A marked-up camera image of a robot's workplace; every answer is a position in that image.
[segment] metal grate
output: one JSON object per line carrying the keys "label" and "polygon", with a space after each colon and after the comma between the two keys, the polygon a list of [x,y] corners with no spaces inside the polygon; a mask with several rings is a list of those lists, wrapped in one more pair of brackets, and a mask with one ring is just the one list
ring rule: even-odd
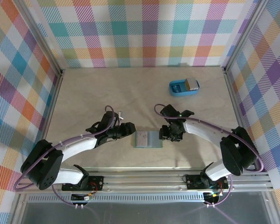
{"label": "metal grate", "polygon": [[[63,196],[63,200],[69,201],[70,196]],[[96,194],[91,202],[202,202],[204,201],[203,193],[186,192],[186,193],[151,193],[151,194],[131,194],[131,193],[105,193]],[[54,194],[31,194],[28,202],[61,202]]]}

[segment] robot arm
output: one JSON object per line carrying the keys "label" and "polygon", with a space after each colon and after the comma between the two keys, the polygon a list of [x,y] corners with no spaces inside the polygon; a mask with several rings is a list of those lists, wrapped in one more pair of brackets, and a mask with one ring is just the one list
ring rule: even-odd
{"label": "robot arm", "polygon": [[[27,178],[34,183],[40,190],[47,189],[52,184],[69,183],[75,189],[85,189],[88,184],[88,172],[82,167],[74,165],[76,169],[60,168],[61,163],[68,158],[94,148],[107,142],[108,139],[121,139],[131,135],[136,131],[133,123],[120,124],[120,115],[114,113],[113,125],[105,132],[98,133],[108,127],[112,122],[112,112],[107,111],[100,122],[96,122],[86,131],[92,133],[89,137],[82,136],[76,141],[61,145],[60,148],[54,148],[48,153],[36,166],[27,174]],[[52,143],[46,140],[37,142],[27,159],[24,161],[21,172],[24,173],[32,164],[35,163],[46,151],[52,148]]]}
{"label": "robot arm", "polygon": [[[222,159],[208,165],[200,174],[205,187],[209,187],[213,182],[227,175],[241,175],[256,159],[256,155],[245,144],[223,131],[215,130],[211,127],[212,124],[200,122],[199,119],[185,119],[194,115],[191,111],[185,110],[179,113],[172,105],[167,105],[161,110],[161,115],[182,118],[165,118],[169,125],[163,125],[160,129],[160,139],[179,142],[184,133],[191,133],[212,142],[221,149]],[[231,132],[255,148],[244,128],[237,127]]]}

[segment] beige floor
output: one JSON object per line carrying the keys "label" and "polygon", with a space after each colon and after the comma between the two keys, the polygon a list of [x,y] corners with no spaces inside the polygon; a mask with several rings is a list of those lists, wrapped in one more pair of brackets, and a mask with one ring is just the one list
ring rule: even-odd
{"label": "beige floor", "polygon": [[[168,92],[172,80],[195,77],[197,95],[175,98]],[[166,121],[154,113],[157,103],[172,104],[177,110],[225,127],[237,122],[222,71],[209,68],[115,68],[68,69],[61,86],[47,140],[57,142],[84,133],[104,114],[104,106],[123,111],[124,122],[137,130],[159,130]],[[138,149],[128,136],[68,159],[66,165],[82,167],[193,167],[221,158],[219,148],[200,137],[185,134],[180,143],[163,142],[163,148]]]}

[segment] table surface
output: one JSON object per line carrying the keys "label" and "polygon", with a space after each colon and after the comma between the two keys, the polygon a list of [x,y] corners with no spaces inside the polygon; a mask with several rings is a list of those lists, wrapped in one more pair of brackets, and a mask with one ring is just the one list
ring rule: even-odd
{"label": "table surface", "polygon": [[[172,97],[168,84],[195,77],[196,95]],[[196,117],[220,126],[238,126],[230,96],[219,67],[67,69],[57,98],[47,140],[59,142],[85,133],[100,121],[104,107],[123,111],[123,122],[138,131],[158,131],[166,121],[154,113],[154,105],[172,104]],[[63,165],[82,167],[191,167],[204,168],[221,158],[220,149],[192,134],[181,142],[164,141],[163,148],[134,148],[133,136],[108,142],[77,154]]]}

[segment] blue tray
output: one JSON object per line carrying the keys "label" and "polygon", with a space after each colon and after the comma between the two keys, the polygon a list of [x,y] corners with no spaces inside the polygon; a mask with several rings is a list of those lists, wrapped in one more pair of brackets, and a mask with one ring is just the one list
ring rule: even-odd
{"label": "blue tray", "polygon": [[182,96],[188,96],[188,95],[194,95],[198,93],[198,90],[192,90],[188,91],[185,85],[185,79],[182,80],[175,80],[169,83],[169,92],[174,97],[182,97]]}

